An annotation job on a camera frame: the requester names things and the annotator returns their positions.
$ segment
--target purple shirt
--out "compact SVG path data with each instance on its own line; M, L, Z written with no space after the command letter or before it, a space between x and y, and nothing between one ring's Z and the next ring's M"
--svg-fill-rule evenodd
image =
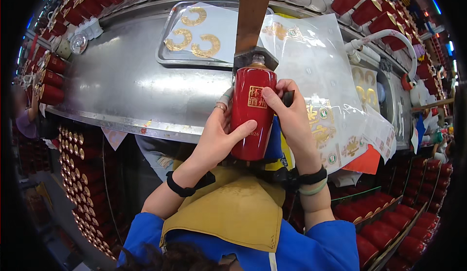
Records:
M16 127L18 127L18 130L20 130L20 132L27 138L33 139L37 136L36 124L34 122L29 122L27 110L16 118Z

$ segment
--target green bangle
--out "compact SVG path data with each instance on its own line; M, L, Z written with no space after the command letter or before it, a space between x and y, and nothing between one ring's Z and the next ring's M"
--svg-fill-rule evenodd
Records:
M299 191L300 194L302 194L302 195L312 196L312 195L314 195L314 194L319 193L321 190L323 190L324 186L326 186L326 183L327 183L327 177L324 178L324 180L321 181L321 185L319 185L319 187L316 188L316 189L307 191L307 190L304 190L304 189L300 188L298 191Z

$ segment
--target black wrist strap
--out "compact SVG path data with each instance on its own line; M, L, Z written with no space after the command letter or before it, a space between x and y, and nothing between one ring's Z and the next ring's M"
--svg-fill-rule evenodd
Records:
M216 181L216 176L214 176L211 172L207 172L206 175L204 175L193 188L182 188L178 186L177 183L172 178L173 171L170 171L166 174L167 176L167 186L169 188L178 194L180 197L190 197L193 196L193 194L196 192L196 190L201 189L203 187L206 187L207 185L210 185Z
M281 184L287 192L297 192L301 185L312 185L327 177L327 171L321 165L321 169L314 174L300 175L297 168L288 171L286 167L282 167L274 172L274 181Z

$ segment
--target hand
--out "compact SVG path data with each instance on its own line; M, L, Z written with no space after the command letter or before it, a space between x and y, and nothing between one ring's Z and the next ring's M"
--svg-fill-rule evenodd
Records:
M226 107L223 103L218 102L217 104ZM253 132L257 125L255 120L248 120L228 134L230 110L227 109L224 112L220 108L214 108L207 119L198 145L188 158L190 163L195 164L201 172L206 173L217 166L229 154L232 147Z
M281 129L287 144L292 149L300 174L316 173L321 169L316 142L309 126L305 99L293 80L279 80L276 85L278 94L265 87L262 95L268 106L279 117ZM287 108L281 101L284 92L295 90L293 103Z

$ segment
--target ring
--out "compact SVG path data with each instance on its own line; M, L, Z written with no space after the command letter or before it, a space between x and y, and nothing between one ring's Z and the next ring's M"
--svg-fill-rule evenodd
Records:
M217 103L217 104L214 106L214 108L219 108L219 109L221 109L221 110L224 111L224 112L227 110L227 108L225 108L225 104L224 104L224 103Z

